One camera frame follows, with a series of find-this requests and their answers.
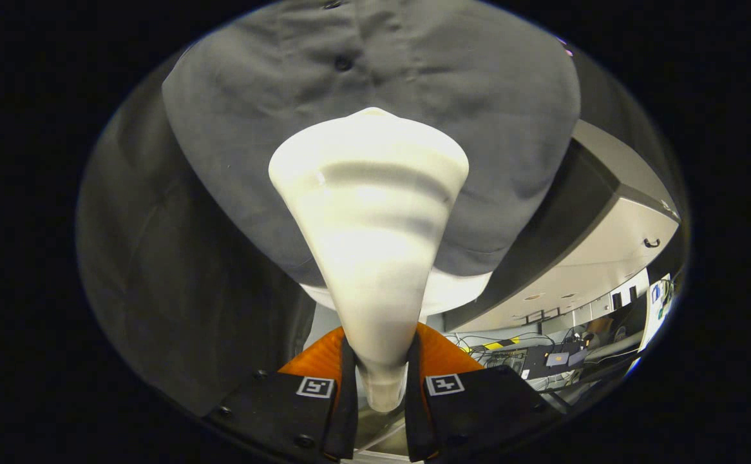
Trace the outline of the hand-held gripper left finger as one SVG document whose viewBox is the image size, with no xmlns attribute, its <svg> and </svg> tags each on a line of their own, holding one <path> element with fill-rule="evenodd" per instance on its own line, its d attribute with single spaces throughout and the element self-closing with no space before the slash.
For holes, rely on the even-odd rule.
<svg viewBox="0 0 751 464">
<path fill-rule="evenodd" d="M 276 371 L 257 370 L 223 397 L 205 424 L 266 463 L 339 463 L 353 456 L 355 353 L 343 328 Z"/>
</svg>

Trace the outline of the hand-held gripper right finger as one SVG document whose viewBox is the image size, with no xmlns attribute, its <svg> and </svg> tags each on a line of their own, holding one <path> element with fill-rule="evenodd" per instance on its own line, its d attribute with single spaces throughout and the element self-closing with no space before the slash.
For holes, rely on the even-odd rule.
<svg viewBox="0 0 751 464">
<path fill-rule="evenodd" d="M 563 420 L 510 367 L 482 366 L 426 324 L 417 324 L 407 361 L 406 441 L 413 462 L 499 463 Z"/>
</svg>

